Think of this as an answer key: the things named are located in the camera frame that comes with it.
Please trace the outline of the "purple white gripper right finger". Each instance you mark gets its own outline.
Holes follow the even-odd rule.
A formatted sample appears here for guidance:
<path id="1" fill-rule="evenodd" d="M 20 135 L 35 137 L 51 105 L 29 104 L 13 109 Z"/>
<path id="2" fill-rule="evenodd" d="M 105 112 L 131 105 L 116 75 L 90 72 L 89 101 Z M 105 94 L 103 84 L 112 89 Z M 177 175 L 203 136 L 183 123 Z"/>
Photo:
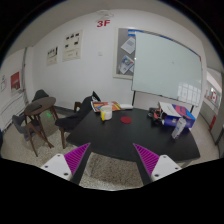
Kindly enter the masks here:
<path id="1" fill-rule="evenodd" d="M 134 144 L 134 147 L 152 181 L 157 181 L 181 170 L 181 167 L 176 164 L 168 155 L 159 156 L 138 144 Z"/>

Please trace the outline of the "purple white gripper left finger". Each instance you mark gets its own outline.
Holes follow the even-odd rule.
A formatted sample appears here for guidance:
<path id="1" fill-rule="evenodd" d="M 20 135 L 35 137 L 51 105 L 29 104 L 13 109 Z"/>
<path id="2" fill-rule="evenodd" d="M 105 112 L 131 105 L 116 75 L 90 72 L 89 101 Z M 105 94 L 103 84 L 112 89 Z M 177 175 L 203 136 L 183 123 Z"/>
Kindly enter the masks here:
<path id="1" fill-rule="evenodd" d="M 86 158 L 90 144 L 81 145 L 67 154 L 56 154 L 41 168 L 51 174 L 68 181 L 80 181 L 83 176 Z"/>

